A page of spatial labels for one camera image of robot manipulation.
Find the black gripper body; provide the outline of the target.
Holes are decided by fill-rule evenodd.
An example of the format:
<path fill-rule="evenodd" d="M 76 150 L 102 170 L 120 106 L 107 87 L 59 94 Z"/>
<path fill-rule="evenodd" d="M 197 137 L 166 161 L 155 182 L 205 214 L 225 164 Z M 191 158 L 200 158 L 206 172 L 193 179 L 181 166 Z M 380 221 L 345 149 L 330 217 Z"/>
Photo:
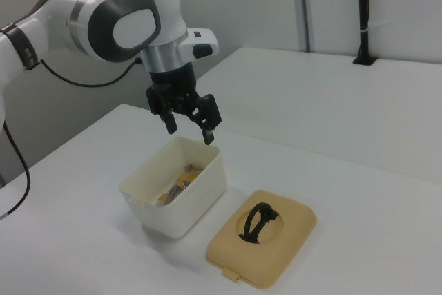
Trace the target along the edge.
<path fill-rule="evenodd" d="M 187 63 L 180 68 L 163 73 L 151 73 L 155 90 L 172 112 L 188 115 L 198 97 L 193 65 Z"/>

